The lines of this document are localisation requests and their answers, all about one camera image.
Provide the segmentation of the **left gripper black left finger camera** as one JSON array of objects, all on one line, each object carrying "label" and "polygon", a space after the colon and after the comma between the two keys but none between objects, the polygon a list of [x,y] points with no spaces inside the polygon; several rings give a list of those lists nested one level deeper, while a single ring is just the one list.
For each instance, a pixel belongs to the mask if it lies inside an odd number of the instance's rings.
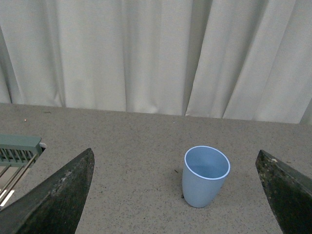
[{"label": "left gripper black left finger camera", "polygon": [[95,158],[88,148],[0,212],[2,234],[73,234],[90,190]]}]

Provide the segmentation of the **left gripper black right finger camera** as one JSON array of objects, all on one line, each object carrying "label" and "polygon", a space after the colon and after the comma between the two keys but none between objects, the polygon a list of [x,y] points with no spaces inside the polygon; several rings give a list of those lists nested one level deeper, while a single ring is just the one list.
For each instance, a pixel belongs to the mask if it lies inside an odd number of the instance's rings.
[{"label": "left gripper black right finger camera", "polygon": [[260,150],[256,169],[270,208],[284,234],[312,232],[312,180]]}]

